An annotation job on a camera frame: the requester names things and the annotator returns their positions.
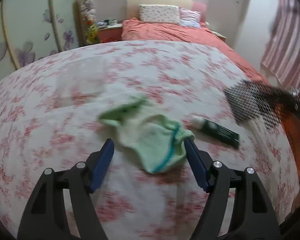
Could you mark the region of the black patterned garment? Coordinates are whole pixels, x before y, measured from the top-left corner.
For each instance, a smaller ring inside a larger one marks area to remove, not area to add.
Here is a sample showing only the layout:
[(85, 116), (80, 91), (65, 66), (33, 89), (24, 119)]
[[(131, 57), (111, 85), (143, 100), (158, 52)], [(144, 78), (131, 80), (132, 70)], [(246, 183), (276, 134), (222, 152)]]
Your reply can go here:
[(267, 129), (287, 118), (298, 102), (291, 92), (247, 80), (223, 92), (237, 124), (262, 119)]

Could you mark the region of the dark green tube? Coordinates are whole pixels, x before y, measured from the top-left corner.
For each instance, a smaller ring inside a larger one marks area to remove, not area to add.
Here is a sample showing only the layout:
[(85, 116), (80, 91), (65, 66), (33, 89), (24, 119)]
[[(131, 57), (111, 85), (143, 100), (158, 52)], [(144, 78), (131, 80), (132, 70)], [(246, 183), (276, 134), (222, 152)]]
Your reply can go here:
[(213, 121), (204, 119), (200, 116), (193, 116), (191, 119), (191, 125), (195, 129), (203, 132), (220, 142), (232, 146), (235, 149), (239, 149), (239, 134), (235, 133)]

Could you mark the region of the light green sock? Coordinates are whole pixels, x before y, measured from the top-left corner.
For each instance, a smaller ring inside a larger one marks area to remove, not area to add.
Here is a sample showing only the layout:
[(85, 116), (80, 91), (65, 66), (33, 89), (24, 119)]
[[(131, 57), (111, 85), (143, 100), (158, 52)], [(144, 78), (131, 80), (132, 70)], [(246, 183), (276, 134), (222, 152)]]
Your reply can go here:
[(100, 113), (100, 123), (112, 127), (117, 142), (132, 150), (142, 168), (150, 173), (165, 173), (183, 164), (184, 141), (193, 139), (189, 129), (168, 116), (144, 95)]

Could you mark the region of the pink striped curtain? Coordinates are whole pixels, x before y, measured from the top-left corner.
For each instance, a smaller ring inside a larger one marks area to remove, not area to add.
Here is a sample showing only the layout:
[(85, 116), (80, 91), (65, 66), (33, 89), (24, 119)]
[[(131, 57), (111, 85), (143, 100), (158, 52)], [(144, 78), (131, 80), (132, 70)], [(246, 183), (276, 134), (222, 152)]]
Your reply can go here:
[(300, 88), (300, 3), (279, 0), (274, 30), (261, 63), (283, 87)]

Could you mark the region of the glass sliding wardrobe doors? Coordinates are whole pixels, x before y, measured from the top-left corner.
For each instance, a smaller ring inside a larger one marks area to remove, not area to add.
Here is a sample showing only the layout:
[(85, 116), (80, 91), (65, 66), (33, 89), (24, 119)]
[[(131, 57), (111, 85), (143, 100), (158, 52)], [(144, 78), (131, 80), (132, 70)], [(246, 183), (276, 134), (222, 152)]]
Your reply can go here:
[(0, 80), (34, 61), (79, 47), (76, 0), (0, 0)]

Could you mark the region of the pink striped pillow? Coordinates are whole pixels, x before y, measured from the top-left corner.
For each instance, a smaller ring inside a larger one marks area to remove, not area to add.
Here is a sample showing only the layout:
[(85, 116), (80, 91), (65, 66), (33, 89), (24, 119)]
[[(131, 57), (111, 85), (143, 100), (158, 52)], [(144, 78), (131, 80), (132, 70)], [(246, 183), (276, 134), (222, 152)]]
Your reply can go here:
[(180, 25), (190, 28), (201, 28), (200, 20), (202, 14), (197, 11), (192, 11), (184, 8), (180, 8)]

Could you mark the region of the bed with coral duvet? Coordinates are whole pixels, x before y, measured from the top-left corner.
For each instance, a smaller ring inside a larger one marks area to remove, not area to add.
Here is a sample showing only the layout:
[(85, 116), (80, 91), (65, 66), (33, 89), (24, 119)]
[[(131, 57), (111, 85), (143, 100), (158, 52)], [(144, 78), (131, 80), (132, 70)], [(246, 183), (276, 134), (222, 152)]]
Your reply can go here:
[(201, 28), (183, 27), (169, 23), (145, 23), (137, 18), (124, 20), (122, 23), (122, 40), (158, 40), (178, 41), (203, 44), (216, 47), (227, 56), (245, 75), (254, 82), (268, 85), (266, 78), (259, 73), (246, 59), (241, 57), (224, 41), (218, 38), (207, 27)]

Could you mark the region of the white floral pillow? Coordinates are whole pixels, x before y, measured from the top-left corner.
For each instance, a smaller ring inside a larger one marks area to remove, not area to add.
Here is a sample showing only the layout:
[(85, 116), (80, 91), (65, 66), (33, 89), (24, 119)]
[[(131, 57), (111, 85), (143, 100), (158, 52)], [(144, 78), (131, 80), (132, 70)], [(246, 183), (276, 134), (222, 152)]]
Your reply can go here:
[(140, 21), (146, 23), (180, 24), (179, 7), (163, 4), (140, 4)]

